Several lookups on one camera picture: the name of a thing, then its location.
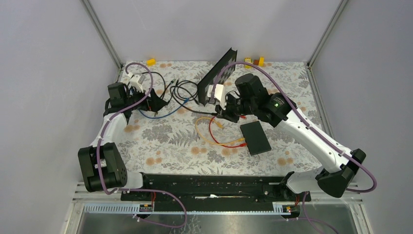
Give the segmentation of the black network switch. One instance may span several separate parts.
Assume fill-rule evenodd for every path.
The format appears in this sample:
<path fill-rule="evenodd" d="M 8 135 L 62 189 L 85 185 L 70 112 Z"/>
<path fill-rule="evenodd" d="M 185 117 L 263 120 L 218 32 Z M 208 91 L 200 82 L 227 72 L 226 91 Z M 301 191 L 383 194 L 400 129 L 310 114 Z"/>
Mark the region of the black network switch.
<path fill-rule="evenodd" d="M 240 126 L 246 146 L 251 156 L 269 152 L 272 147 L 259 121 L 246 123 Z"/>

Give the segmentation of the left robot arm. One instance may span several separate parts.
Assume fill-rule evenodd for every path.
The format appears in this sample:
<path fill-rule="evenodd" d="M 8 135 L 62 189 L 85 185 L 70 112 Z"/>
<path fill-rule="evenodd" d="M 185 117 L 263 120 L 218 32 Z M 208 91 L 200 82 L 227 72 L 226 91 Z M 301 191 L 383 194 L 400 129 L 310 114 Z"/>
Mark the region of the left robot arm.
<path fill-rule="evenodd" d="M 88 192 L 103 191 L 98 164 L 101 166 L 106 188 L 124 187 L 128 173 L 117 144 L 134 110 L 158 112 L 168 104 L 154 90 L 147 96 L 144 91 L 128 88 L 117 82 L 108 86 L 109 99 L 105 102 L 103 124 L 95 140 L 78 151 L 78 160 Z"/>

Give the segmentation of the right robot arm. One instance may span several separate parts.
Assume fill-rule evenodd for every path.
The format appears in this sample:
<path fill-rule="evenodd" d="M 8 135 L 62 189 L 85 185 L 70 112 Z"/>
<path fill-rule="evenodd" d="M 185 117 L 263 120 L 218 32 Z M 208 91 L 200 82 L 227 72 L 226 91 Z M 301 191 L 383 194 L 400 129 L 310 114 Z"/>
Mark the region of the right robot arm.
<path fill-rule="evenodd" d="M 215 108 L 218 117 L 237 122 L 240 116 L 254 115 L 290 135 L 321 163 L 321 167 L 310 171 L 289 172 L 279 188 L 281 198 L 291 201 L 298 194 L 317 188 L 332 197 L 342 197 L 366 154 L 336 142 L 291 99 L 281 93 L 269 94 L 257 76 L 243 75 L 236 79 L 235 85 L 238 98 L 227 94 L 221 84 L 210 85 L 208 96 L 218 101 Z"/>

